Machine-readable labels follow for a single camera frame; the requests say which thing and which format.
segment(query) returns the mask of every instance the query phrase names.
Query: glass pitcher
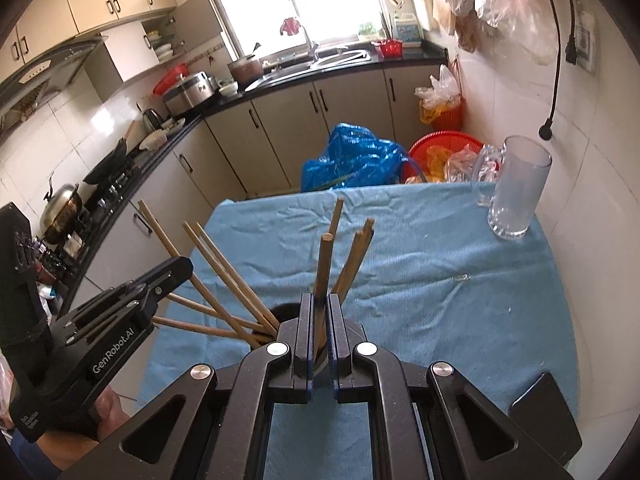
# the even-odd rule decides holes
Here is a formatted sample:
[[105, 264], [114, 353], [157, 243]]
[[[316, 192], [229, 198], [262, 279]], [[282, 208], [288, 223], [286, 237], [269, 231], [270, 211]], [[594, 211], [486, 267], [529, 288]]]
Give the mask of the glass pitcher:
[[[493, 196], [482, 194], [478, 186], [480, 170], [489, 161], [500, 167]], [[495, 235], [504, 240], [525, 235], [545, 188], [551, 161], [551, 154], [543, 146], [523, 136], [507, 137], [501, 150], [485, 145], [478, 153], [471, 188], [478, 205], [489, 207], [487, 221]]]

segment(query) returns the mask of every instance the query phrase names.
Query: bowl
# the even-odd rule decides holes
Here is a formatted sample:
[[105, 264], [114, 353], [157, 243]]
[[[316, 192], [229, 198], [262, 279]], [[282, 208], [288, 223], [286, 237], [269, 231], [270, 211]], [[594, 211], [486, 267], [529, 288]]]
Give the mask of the bowl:
[[238, 83], [234, 81], [233, 83], [220, 87], [220, 95], [224, 97], [231, 97], [238, 93]]

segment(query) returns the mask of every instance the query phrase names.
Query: red plastic basket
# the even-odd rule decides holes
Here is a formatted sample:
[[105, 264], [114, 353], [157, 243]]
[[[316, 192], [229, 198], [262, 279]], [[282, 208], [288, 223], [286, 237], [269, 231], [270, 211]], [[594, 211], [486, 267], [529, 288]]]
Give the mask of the red plastic basket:
[[[463, 150], [466, 145], [469, 145], [476, 153], [482, 149], [482, 142], [467, 134], [450, 130], [433, 132], [418, 140], [409, 150], [409, 156], [420, 166], [420, 162], [426, 161], [427, 149], [430, 146], [442, 146], [455, 153]], [[406, 162], [402, 165], [402, 182], [406, 181], [410, 176], [416, 175], [418, 174], [411, 164]]]

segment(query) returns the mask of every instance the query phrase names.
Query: utensil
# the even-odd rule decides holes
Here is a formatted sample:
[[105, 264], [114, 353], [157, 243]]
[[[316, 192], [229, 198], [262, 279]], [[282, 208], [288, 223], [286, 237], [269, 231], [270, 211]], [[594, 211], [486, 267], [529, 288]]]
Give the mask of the utensil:
[[180, 76], [175, 85], [162, 94], [162, 100], [176, 118], [206, 101], [217, 91], [217, 88], [211, 86], [207, 75], [198, 72], [188, 77]]
[[[499, 180], [493, 196], [483, 194], [479, 174], [488, 162], [499, 165]], [[551, 169], [551, 154], [535, 140], [523, 136], [507, 137], [501, 149], [485, 145], [474, 164], [471, 188], [478, 205], [489, 206], [487, 222], [495, 235], [504, 240], [522, 238], [538, 206]]]
[[162, 123], [164, 119], [162, 115], [160, 115], [153, 108], [147, 108], [144, 112], [142, 112], [142, 122], [145, 125], [145, 130], [148, 133], [154, 132], [156, 130], [162, 129]]
[[78, 194], [78, 184], [65, 184], [53, 193], [49, 177], [49, 192], [44, 196], [48, 203], [40, 216], [43, 240], [58, 245], [74, 230], [74, 222], [82, 211], [82, 198]]

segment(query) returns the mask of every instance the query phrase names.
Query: black countertop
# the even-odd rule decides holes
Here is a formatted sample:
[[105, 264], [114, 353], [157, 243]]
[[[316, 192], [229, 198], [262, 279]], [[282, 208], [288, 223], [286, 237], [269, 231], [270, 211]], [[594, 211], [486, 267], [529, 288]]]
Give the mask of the black countertop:
[[220, 96], [214, 96], [191, 110], [187, 114], [185, 127], [178, 134], [171, 137], [160, 150], [156, 152], [140, 152], [139, 150], [134, 150], [130, 155], [135, 157], [135, 174], [127, 181], [125, 187], [122, 189], [121, 199], [117, 204], [112, 206], [112, 212], [102, 220], [100, 225], [94, 229], [92, 234], [85, 241], [84, 248], [76, 260], [75, 265], [71, 269], [70, 275], [65, 279], [65, 285], [68, 288], [68, 292], [65, 295], [59, 316], [64, 316], [69, 311], [71, 303], [74, 300], [76, 292], [82, 282], [82, 278], [86, 274], [98, 250], [100, 250], [102, 242], [118, 217], [121, 215], [124, 208], [126, 208], [129, 201], [133, 198], [142, 184], [144, 184], [145, 180], [153, 170], [158, 167], [165, 156], [167, 156], [168, 153], [171, 152], [171, 150], [206, 117], [215, 115], [227, 110], [228, 108], [232, 108], [237, 104], [250, 101], [273, 91], [337, 75], [337, 72], [339, 72], [340, 75], [343, 75], [362, 72], [365, 70], [381, 70], [383, 68], [396, 66], [440, 65], [447, 63], [446, 49], [430, 43], [429, 41], [423, 41], [421, 48], [405, 49], [401, 58], [384, 59], [382, 56], [379, 56], [373, 48], [370, 49], [370, 52], [371, 60], [369, 61], [356, 62], [347, 66], [334, 66], [330, 68], [322, 68], [320, 70], [303, 72], [284, 81], [266, 83], [259, 88], [248, 92], [238, 92], [231, 97], [221, 98]]

